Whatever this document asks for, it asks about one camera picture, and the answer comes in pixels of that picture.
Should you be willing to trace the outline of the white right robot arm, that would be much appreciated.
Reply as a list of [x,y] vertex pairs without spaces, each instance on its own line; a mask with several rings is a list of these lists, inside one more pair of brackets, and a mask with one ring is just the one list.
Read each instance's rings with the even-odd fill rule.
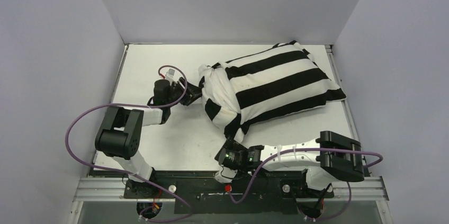
[[249,148],[239,143],[226,142],[215,156],[220,166],[214,178],[219,183],[231,183],[239,173],[255,170],[274,172],[301,167],[303,179],[300,191],[313,196],[336,181],[364,180],[362,150],[359,141],[322,131],[310,141],[292,145],[256,145]]

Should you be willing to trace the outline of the black white striped pillowcase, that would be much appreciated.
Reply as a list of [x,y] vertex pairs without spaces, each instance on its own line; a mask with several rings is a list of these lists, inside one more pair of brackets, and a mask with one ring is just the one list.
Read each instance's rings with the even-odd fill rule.
[[242,142],[250,126],[343,101],[342,88],[296,41],[199,67],[202,104],[228,140]]

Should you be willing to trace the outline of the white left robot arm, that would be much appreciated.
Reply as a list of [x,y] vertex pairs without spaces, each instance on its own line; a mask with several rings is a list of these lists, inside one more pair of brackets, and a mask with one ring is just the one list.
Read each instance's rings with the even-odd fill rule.
[[154,168],[139,152],[143,127],[167,122],[170,108],[176,104],[188,106],[202,96],[200,87],[184,78],[173,81],[167,76],[154,83],[153,97],[145,107],[109,106],[95,138],[95,149],[113,158],[138,182],[138,191],[150,198],[158,192],[158,182],[152,179]]

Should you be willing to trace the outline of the black metal base rail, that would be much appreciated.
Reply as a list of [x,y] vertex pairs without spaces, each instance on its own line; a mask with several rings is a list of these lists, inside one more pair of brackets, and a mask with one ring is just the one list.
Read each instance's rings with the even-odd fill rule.
[[97,172],[78,183],[69,223],[88,216],[100,223],[194,223],[207,218],[272,222],[288,217],[307,223],[392,223],[381,177],[333,182],[327,192],[306,188],[299,172],[245,176],[231,185],[211,171],[159,171],[157,186],[135,185],[125,175]]

